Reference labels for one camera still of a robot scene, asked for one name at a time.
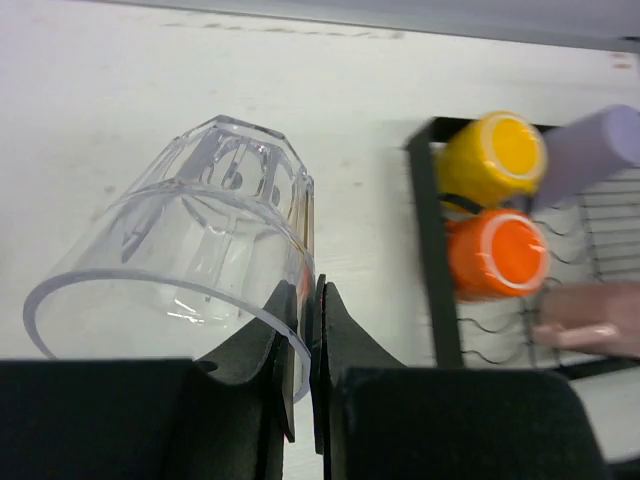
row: transparent cup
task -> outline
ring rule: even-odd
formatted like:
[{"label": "transparent cup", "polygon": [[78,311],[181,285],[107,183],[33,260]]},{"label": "transparent cup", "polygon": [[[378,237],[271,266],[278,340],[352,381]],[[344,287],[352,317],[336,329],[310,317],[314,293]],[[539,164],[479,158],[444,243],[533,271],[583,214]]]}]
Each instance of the transparent cup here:
[{"label": "transparent cup", "polygon": [[23,319],[52,358],[200,358],[259,318],[285,281],[315,285],[313,180],[278,133],[218,116],[174,139],[35,287]]}]

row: dish rack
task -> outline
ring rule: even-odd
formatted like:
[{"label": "dish rack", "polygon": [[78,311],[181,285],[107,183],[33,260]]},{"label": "dish rack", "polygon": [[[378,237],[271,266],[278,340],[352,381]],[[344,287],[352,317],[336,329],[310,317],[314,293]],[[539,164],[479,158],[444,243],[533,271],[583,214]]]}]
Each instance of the dish rack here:
[{"label": "dish rack", "polygon": [[[533,215],[549,244],[551,269],[529,297],[456,303],[433,152],[471,119],[436,117],[407,143],[435,362],[444,368],[551,369],[574,380],[640,367],[637,359],[587,355],[535,344],[540,300],[554,286],[640,280],[640,169],[634,168]],[[552,128],[535,125],[544,133]],[[530,199],[521,202],[530,211]]]}]

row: yellow plastic cup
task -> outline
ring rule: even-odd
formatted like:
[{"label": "yellow plastic cup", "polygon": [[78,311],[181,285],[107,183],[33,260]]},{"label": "yellow plastic cup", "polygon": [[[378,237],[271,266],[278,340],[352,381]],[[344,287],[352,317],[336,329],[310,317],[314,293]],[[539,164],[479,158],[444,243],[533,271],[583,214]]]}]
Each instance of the yellow plastic cup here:
[{"label": "yellow plastic cup", "polygon": [[436,160],[441,193],[460,195],[485,208],[498,207],[516,194],[535,193],[546,168],[540,132],[511,112],[489,113],[469,124]]}]

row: orange cup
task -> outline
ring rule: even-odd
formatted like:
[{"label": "orange cup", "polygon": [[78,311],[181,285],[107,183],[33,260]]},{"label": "orange cup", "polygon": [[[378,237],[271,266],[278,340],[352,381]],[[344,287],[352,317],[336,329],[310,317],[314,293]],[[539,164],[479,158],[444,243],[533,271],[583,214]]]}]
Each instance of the orange cup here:
[{"label": "orange cup", "polygon": [[449,265],[459,300],[519,297],[538,290],[549,271],[547,243],[517,210],[485,210],[449,222]]}]

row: white table surface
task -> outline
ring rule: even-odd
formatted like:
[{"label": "white table surface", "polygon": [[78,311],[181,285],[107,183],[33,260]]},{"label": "white table surface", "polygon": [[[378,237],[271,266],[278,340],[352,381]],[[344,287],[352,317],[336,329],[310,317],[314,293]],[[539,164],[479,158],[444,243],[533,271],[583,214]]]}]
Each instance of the white table surface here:
[{"label": "white table surface", "polygon": [[[175,135],[225,113],[284,132],[315,178],[316,265],[400,360],[431,364],[404,158],[431,116],[560,124],[640,107],[612,52],[61,1],[0,2],[1,356],[22,302]],[[640,452],[640,372],[574,382],[605,454]],[[320,479],[310,399],[285,478]]]}]

